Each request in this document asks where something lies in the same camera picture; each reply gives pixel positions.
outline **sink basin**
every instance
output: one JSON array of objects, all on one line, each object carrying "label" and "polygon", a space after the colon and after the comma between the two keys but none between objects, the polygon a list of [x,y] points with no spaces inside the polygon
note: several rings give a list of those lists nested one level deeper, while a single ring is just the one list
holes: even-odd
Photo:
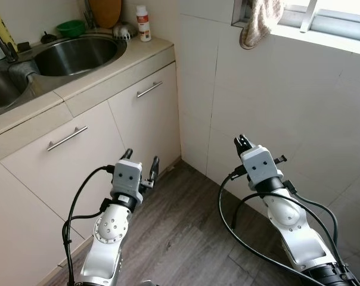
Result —
[{"label": "sink basin", "polygon": [[21,93],[14,86],[6,70],[0,70],[0,110],[12,105]]},{"label": "sink basin", "polygon": [[125,51],[124,42],[91,36],[56,43],[34,60],[43,76],[71,76],[104,66]]}]

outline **window sill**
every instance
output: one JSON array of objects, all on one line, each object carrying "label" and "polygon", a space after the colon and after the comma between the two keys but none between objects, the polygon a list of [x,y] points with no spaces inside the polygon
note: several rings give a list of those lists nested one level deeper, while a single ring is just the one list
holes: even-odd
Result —
[{"label": "window sill", "polygon": [[[233,26],[236,27],[244,27],[245,25],[246,23],[244,22],[237,22],[233,24]],[[315,31],[301,33],[298,28],[283,25],[277,25],[273,28],[271,34],[360,54],[360,41],[354,39]]]}]

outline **green bowl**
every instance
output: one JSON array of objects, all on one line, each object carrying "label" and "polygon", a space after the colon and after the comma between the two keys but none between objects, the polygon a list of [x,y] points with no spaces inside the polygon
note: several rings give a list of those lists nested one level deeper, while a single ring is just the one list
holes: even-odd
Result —
[{"label": "green bowl", "polygon": [[76,38],[82,35],[86,28],[85,22],[81,20],[72,20],[57,26],[57,30],[61,33],[65,38]]}]

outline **cutting board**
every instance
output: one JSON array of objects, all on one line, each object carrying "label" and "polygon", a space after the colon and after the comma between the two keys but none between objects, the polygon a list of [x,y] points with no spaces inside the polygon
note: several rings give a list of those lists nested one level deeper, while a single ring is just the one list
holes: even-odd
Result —
[{"label": "cutting board", "polygon": [[89,0],[89,4],[101,28],[112,28],[118,22],[122,0]]}]

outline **white bottle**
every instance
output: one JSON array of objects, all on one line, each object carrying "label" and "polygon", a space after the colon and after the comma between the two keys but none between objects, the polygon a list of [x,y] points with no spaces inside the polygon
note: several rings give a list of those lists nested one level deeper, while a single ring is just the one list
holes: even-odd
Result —
[{"label": "white bottle", "polygon": [[148,21],[148,12],[144,5],[136,6],[136,19],[138,20],[140,40],[148,42],[151,40],[150,22]]}]

